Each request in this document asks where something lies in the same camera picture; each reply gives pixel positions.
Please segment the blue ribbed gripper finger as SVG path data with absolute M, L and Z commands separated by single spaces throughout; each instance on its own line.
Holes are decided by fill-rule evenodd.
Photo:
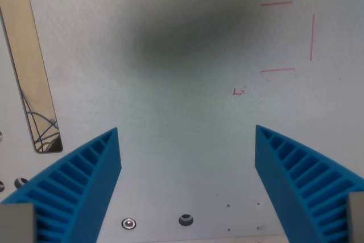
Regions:
M 121 166 L 117 128 L 68 153 L 2 204 L 35 208 L 36 242 L 96 242 Z
M 255 168 L 289 242 L 349 242 L 347 199 L 362 177 L 260 125 Z

